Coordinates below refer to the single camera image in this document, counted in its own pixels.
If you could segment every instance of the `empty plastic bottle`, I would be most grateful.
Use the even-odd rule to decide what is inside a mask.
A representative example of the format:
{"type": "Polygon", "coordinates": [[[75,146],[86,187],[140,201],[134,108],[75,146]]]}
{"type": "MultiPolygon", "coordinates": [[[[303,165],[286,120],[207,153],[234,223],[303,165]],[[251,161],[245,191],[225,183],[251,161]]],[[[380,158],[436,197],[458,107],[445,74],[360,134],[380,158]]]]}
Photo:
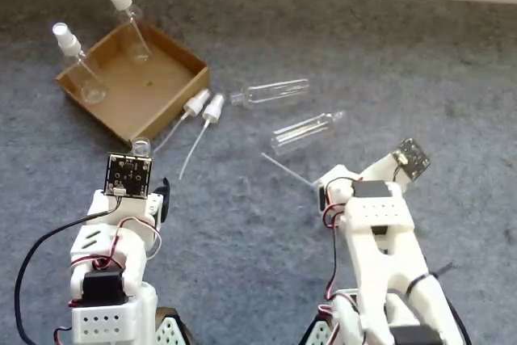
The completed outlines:
{"type": "Polygon", "coordinates": [[[271,138],[271,147],[276,155],[282,155],[306,147],[314,141],[330,139],[338,126],[343,124],[345,117],[345,111],[322,113],[276,130],[271,138]]]}
{"type": "Polygon", "coordinates": [[[149,43],[139,26],[143,13],[133,4],[132,0],[111,0],[118,11],[120,22],[123,24],[121,32],[122,44],[126,53],[137,64],[146,62],[151,56],[149,43]]]}
{"type": "Polygon", "coordinates": [[[107,94],[107,88],[99,76],[97,61],[85,54],[81,43],[66,24],[56,23],[52,31],[65,56],[65,66],[72,66],[67,75],[79,89],[81,98],[88,104],[103,101],[107,94]]]}
{"type": "Polygon", "coordinates": [[[291,80],[259,86],[245,86],[230,95],[232,105],[267,107],[277,103],[294,103],[309,93],[309,80],[291,80]]]}

